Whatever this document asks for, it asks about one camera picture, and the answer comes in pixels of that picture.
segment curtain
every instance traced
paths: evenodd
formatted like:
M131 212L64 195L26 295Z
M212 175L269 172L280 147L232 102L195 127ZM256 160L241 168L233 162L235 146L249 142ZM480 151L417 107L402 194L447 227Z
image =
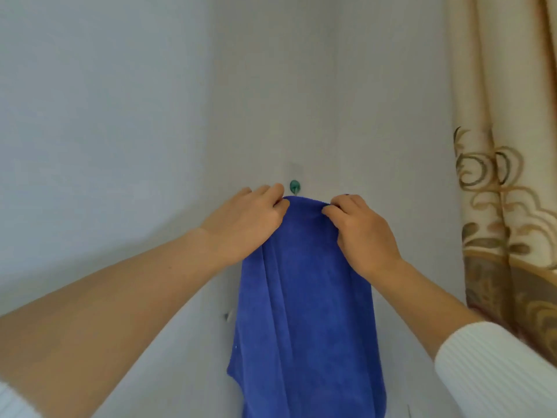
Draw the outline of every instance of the curtain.
M446 0L470 308L557 365L557 0Z

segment blue towel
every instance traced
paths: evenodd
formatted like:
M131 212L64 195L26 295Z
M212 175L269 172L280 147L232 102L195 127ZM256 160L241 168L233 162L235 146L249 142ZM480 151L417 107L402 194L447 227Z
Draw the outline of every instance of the blue towel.
M243 418L383 418L370 285L338 248L326 204L288 199L280 228L242 264L228 374Z

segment right hand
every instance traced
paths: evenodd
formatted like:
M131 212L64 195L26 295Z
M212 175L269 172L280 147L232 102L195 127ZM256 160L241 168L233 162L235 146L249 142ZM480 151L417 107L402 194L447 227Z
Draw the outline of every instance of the right hand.
M338 244L348 263L371 284L402 262L389 224L361 196L334 197L323 214L338 228Z

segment ribbed white sleeve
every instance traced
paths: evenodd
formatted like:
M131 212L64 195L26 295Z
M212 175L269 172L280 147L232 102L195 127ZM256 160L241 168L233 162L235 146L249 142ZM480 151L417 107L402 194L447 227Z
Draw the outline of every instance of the ribbed white sleeve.
M41 418L10 386L0 381L0 418Z
M466 418L557 417L557 369L497 324L456 331L435 370Z

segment left hand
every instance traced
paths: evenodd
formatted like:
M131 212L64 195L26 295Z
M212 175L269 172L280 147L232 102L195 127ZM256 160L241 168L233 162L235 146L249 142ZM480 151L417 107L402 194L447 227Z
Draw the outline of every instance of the left hand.
M225 266L246 258L278 229L290 205L283 195L280 183L244 188L199 226Z

